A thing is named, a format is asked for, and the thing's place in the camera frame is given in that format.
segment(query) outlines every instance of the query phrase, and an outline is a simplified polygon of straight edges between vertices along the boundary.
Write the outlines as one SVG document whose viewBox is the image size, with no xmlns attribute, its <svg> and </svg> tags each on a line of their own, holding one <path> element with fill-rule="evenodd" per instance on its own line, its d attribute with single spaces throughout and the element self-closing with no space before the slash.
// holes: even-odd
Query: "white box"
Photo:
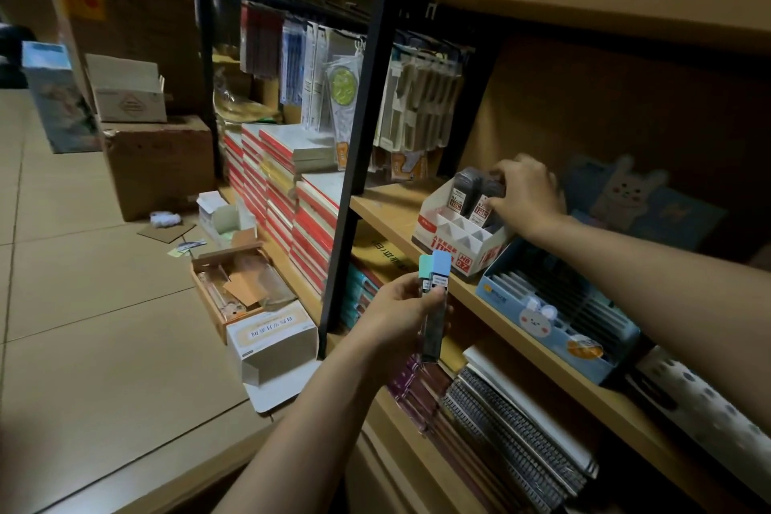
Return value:
<svg viewBox="0 0 771 514">
<path fill-rule="evenodd" d="M 302 392 L 321 365 L 318 331 L 299 301 L 227 326 L 227 342 L 249 400 L 267 412 Z"/>
<path fill-rule="evenodd" d="M 158 66 L 86 54 L 96 113 L 102 122 L 166 122 L 163 79 Z"/>
<path fill-rule="evenodd" d="M 447 207 L 452 190 L 450 179 L 423 201 L 412 241 L 446 250 L 453 255 L 453 270 L 470 277 L 485 270 L 514 234 L 505 226 L 491 234 Z"/>
<path fill-rule="evenodd" d="M 219 192 L 198 194 L 198 224 L 221 248 L 230 248 L 230 233 L 240 229 L 238 208 Z"/>
</svg>

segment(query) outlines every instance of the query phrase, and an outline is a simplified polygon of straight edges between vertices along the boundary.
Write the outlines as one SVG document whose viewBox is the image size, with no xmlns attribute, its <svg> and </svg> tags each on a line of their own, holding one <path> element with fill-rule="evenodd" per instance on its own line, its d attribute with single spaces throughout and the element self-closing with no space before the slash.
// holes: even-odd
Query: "blue cap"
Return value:
<svg viewBox="0 0 771 514">
<path fill-rule="evenodd" d="M 431 256 L 433 258 L 433 272 L 449 276 L 449 269 L 453 265 L 453 255 L 445 250 L 434 250 Z"/>
<path fill-rule="evenodd" d="M 418 259 L 418 276 L 421 279 L 428 279 L 431 276 L 433 268 L 433 258 L 428 254 L 421 254 Z"/>
</svg>

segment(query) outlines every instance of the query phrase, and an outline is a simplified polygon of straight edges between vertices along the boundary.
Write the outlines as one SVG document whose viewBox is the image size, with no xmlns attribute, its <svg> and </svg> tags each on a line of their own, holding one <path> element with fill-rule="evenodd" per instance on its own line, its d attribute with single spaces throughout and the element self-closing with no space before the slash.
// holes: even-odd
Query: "person's right hand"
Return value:
<svg viewBox="0 0 771 514">
<path fill-rule="evenodd" d="M 537 243 L 565 214 L 564 196 L 557 178 L 546 166 L 529 155 L 499 162 L 494 172 L 506 178 L 506 197 L 492 197 L 488 203 L 504 223 L 526 240 Z"/>
</svg>

